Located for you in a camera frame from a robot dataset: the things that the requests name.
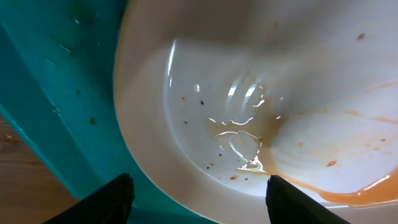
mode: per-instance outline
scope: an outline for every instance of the sauce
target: sauce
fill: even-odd
[[[296,116],[308,112],[328,113],[329,110],[309,110]],[[388,118],[367,118],[358,111],[344,111],[343,113],[374,121],[398,124],[398,121]],[[223,133],[239,133],[240,131],[243,131],[252,136],[258,142],[257,154],[254,160],[250,161],[243,167],[238,168],[241,172],[250,172],[252,174],[259,175],[279,175],[288,180],[291,184],[295,184],[318,193],[319,196],[329,202],[343,203],[354,207],[371,206],[380,203],[398,201],[398,169],[392,171],[389,175],[381,177],[367,187],[348,194],[327,192],[312,185],[298,181],[279,171],[274,160],[272,159],[272,140],[278,135],[279,129],[289,119],[290,118],[281,114],[274,114],[271,109],[271,102],[266,99],[261,106],[256,108],[254,116],[248,122],[243,124],[232,121],[229,123],[221,123],[216,122],[213,119],[209,119],[209,130],[213,132],[212,134],[216,138]]]

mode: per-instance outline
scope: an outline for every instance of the food crumb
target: food crumb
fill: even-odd
[[[90,124],[95,124],[95,119],[94,118],[88,118],[88,122]]]
[[[365,38],[365,34],[360,34],[360,35],[358,36],[357,40],[361,40],[361,39],[363,39],[363,38]]]
[[[330,161],[326,167],[330,167],[336,164],[337,161]]]

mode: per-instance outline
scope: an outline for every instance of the dark speck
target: dark speck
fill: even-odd
[[[90,124],[95,124],[95,119],[94,118],[88,118],[88,122],[90,122]]]
[[[360,35],[358,36],[357,40],[361,40],[361,39],[363,39],[363,38],[365,38],[365,34],[360,34]]]

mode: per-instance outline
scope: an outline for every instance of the wooden table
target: wooden table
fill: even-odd
[[[0,223],[42,223],[77,201],[0,117]]]

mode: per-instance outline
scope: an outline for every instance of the white plate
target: white plate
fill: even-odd
[[[168,196],[223,223],[269,219],[268,176],[237,170],[253,161],[257,141],[242,132],[216,138],[232,131],[222,122],[253,118],[248,129],[273,130],[278,170],[318,189],[351,193],[389,178],[398,165],[397,7],[394,0],[130,3],[114,100],[133,158]],[[261,100],[271,103],[257,111]],[[261,123],[267,113],[292,119],[270,127]],[[353,223],[398,218],[392,203],[357,209],[299,188]]]

